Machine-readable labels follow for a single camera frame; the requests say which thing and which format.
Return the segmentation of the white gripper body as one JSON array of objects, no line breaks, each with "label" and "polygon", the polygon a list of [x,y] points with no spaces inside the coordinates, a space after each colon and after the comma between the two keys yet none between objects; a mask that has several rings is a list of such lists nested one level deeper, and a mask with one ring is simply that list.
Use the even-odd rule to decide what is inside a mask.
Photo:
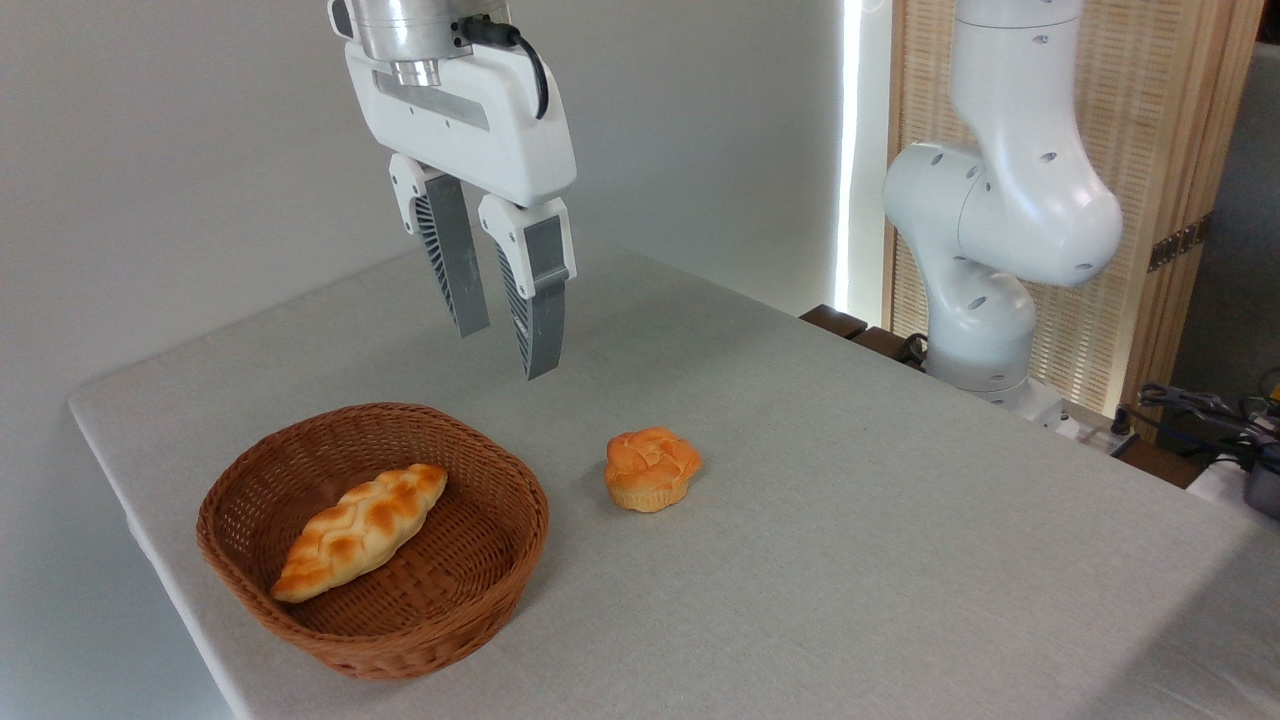
[{"label": "white gripper body", "polygon": [[520,206],[559,197],[577,164],[556,77],[536,118],[538,83],[529,56],[481,46],[447,59],[433,87],[399,85],[388,64],[356,41],[346,61],[372,137],[384,147]]}]

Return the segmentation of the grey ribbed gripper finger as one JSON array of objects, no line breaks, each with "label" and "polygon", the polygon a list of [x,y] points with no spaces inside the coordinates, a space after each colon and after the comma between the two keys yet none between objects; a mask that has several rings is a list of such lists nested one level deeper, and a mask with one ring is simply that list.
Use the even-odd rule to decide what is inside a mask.
[{"label": "grey ribbed gripper finger", "polygon": [[401,222],[419,237],[454,325],[462,337],[489,327],[474,234],[458,178],[404,154],[388,167]]},{"label": "grey ribbed gripper finger", "polygon": [[477,210],[495,241],[524,373],[532,380],[561,360],[564,286],[577,275],[567,206],[553,199],[520,208],[488,193]]}]

